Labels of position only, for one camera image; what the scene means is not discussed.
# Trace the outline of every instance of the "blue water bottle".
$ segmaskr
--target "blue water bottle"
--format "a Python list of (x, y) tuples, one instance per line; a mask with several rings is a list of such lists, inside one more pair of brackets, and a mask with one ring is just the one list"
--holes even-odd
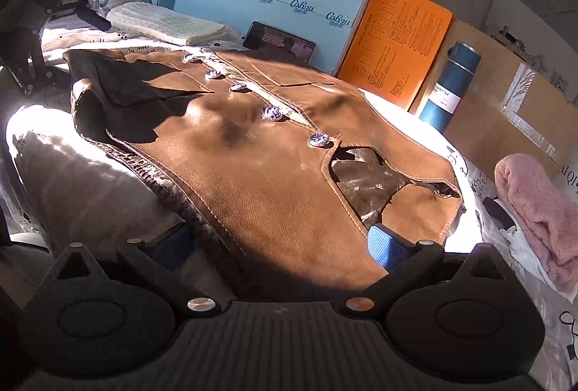
[(456, 42), (449, 51), (446, 65), (424, 110), (421, 111), (420, 120), (443, 133), (460, 99), (466, 94), (480, 60), (481, 56), (474, 48), (463, 42)]

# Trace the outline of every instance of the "bottle label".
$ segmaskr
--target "bottle label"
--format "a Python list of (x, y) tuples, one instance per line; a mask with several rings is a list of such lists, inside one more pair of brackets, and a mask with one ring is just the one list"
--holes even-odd
[(441, 107), (444, 111), (453, 114), (461, 97), (456, 96), (451, 91), (448, 91), (439, 83), (435, 85), (435, 88), (430, 94), (430, 100), (438, 107)]

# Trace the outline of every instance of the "white folded towel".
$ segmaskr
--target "white folded towel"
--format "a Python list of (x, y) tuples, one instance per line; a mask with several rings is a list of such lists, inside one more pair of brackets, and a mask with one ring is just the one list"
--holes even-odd
[(116, 28), (181, 46), (205, 44), (211, 40), (240, 41), (229, 26), (175, 13), (148, 3), (125, 3), (111, 9), (106, 18)]

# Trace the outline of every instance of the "brown cardboard box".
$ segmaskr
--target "brown cardboard box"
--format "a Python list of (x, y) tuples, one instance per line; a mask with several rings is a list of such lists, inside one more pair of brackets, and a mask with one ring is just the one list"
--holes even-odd
[(407, 110), (451, 21), (429, 0), (369, 0), (337, 77)]
[(516, 152), (534, 156), (553, 177), (578, 137), (578, 109), (519, 57), (466, 23), (450, 26), (410, 112), (419, 115), (458, 40), (482, 60), (444, 136), (492, 179), (496, 163)]

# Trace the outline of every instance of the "packing tape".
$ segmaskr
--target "packing tape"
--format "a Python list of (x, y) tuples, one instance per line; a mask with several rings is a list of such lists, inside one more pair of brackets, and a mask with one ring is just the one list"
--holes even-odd
[[(536, 72), (528, 65), (521, 63), (512, 83), (510, 84), (510, 89), (508, 89), (508, 92), (504, 96), (504, 100), (501, 103), (494, 101), (490, 102), (490, 104), (494, 108), (498, 109), (500, 113), (519, 131), (528, 137), (534, 145), (545, 152), (545, 154), (550, 158), (554, 159), (556, 148), (554, 148), (548, 140), (539, 134), (533, 126), (517, 114), (519, 107), (522, 105), (522, 102), (534, 81), (534, 76), (536, 76)], [(482, 94), (478, 86), (474, 86), (473, 91), (478, 95)]]

